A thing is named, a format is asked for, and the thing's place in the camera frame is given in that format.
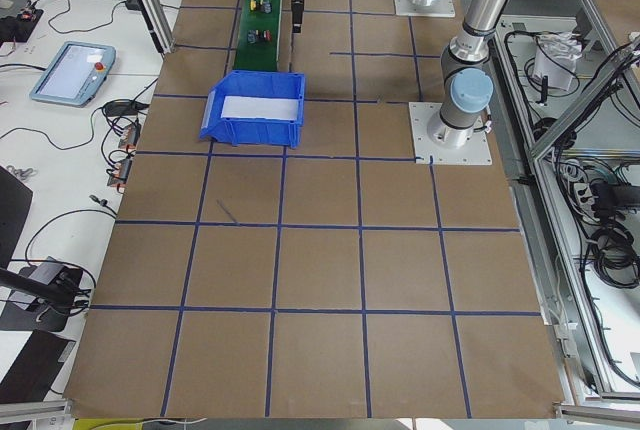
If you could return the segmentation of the red push button switch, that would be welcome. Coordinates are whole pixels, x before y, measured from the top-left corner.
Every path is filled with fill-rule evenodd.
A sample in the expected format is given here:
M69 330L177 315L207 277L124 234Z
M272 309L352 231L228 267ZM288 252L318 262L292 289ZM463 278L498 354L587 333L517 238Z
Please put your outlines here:
M269 30L252 29L247 32L248 44L270 43L271 40L272 36Z

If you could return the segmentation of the white foam pad left bin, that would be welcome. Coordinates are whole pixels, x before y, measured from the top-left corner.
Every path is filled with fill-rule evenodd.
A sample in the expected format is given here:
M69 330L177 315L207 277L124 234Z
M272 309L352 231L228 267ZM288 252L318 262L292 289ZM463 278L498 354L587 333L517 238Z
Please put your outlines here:
M285 98L227 96L224 99L221 117L295 121L298 117L298 101Z

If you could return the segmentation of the teach pendant near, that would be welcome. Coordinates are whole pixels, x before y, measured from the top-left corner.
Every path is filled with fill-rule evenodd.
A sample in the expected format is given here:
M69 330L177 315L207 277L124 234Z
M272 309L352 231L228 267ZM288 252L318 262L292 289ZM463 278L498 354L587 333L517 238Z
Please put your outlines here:
M81 107L92 100L116 60L113 46L67 41L29 94L33 101Z

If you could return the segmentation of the yellow push button switch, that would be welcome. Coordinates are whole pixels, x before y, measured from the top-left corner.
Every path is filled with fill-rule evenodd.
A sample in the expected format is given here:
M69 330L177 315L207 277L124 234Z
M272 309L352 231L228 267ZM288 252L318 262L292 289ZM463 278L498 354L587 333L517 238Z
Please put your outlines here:
M272 4L270 0L249 0L249 10L253 13L270 14L272 12Z

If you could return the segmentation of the blue left plastic bin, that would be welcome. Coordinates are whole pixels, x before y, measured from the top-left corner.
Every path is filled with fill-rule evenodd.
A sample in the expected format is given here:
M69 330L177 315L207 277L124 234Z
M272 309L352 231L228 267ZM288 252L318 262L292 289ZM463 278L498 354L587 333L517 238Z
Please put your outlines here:
M233 70L211 88L199 137L233 146L262 144L296 148L304 125L305 89L306 77L301 73ZM295 121L222 118L227 96L296 99L298 117Z

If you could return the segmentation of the green conveyor belt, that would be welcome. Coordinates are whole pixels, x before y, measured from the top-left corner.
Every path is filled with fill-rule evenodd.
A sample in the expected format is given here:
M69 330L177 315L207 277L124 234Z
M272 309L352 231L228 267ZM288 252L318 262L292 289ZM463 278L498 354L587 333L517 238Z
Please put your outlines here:
M249 0L242 0L234 70L277 71L282 0L270 0L272 12L263 14L249 10ZM270 43L248 44L247 32L252 29L269 30Z

